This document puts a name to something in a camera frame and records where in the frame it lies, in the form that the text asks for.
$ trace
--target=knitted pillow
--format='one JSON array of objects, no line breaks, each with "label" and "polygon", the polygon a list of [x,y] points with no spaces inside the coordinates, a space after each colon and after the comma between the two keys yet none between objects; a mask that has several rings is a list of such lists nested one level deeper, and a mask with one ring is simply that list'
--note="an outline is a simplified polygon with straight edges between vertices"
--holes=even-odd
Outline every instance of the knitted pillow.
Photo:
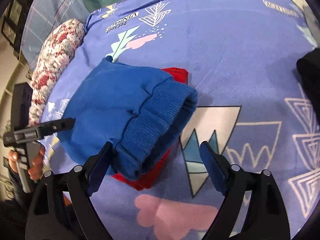
[{"label": "knitted pillow", "polygon": [[33,89],[29,109],[30,126],[39,124],[53,87],[73,59],[84,35],[84,25],[76,19],[70,19],[57,27],[45,40],[30,82]]}]

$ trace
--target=red cloth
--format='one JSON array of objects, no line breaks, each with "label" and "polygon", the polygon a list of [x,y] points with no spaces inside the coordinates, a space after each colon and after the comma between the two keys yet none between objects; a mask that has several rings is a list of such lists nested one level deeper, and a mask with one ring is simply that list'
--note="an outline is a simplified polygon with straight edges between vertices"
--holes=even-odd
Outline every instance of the red cloth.
[{"label": "red cloth", "polygon": [[[184,68],[171,67],[171,68],[163,68],[162,70],[171,74],[173,76],[173,79],[177,82],[186,84],[188,81],[188,71],[186,71]],[[164,164],[168,158],[169,152],[170,152],[170,148],[163,155],[163,157],[156,164],[156,166],[154,166],[153,169],[149,171],[147,174],[141,175],[141,177],[137,181],[128,180],[124,176],[122,176],[120,173],[117,173],[116,175],[112,175],[112,177],[114,177],[115,179],[121,182],[128,184],[129,186],[135,188],[136,190],[151,188],[154,182],[156,181],[156,178],[158,178],[158,176],[160,175],[160,172],[164,167]]]}]

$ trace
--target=silver rivet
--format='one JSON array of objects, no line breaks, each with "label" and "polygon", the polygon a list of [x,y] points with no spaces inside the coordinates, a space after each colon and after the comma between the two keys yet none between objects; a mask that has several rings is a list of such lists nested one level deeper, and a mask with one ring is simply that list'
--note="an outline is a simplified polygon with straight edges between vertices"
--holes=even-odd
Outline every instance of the silver rivet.
[{"label": "silver rivet", "polygon": [[233,171],[239,171],[239,170],[240,170],[240,166],[237,165],[237,164],[233,164],[233,165],[231,165],[231,169],[232,169]]},{"label": "silver rivet", "polygon": [[45,176],[46,178],[51,176],[52,172],[51,171],[46,171],[43,176]]},{"label": "silver rivet", "polygon": [[75,172],[82,171],[82,166],[78,165],[78,166],[74,167],[73,170],[74,170]]},{"label": "silver rivet", "polygon": [[271,172],[269,170],[263,170],[263,174],[266,176],[270,176]]}]

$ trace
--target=person's sleeve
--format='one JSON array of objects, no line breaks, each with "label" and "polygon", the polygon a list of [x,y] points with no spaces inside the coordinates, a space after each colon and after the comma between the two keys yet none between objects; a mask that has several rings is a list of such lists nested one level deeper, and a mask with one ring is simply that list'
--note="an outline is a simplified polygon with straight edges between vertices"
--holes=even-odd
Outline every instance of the person's sleeve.
[{"label": "person's sleeve", "polygon": [[23,191],[19,174],[15,173],[11,167],[9,168],[9,178],[13,185],[15,200],[24,210],[27,211],[30,207],[33,193],[25,193]]}]

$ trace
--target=bed sheet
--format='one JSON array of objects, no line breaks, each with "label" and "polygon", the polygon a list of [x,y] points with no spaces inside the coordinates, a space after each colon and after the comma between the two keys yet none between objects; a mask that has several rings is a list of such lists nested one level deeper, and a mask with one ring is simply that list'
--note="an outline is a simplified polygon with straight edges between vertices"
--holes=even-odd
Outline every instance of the bed sheet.
[{"label": "bed sheet", "polygon": [[[270,169],[292,237],[319,200],[319,125],[296,73],[313,49],[291,0],[127,0],[92,13],[87,35],[61,75],[42,122],[60,119],[84,78],[106,55],[121,63],[182,67],[198,108],[150,190],[106,176],[92,203],[115,240],[201,239],[223,197],[199,156],[204,140],[245,170]],[[54,136],[42,142],[54,173],[76,163]],[[250,199],[243,199],[234,234]]]},{"label": "bed sheet", "polygon": [[21,50],[30,70],[36,68],[39,52],[51,31],[73,18],[85,23],[89,15],[82,0],[34,0],[21,41]]}]

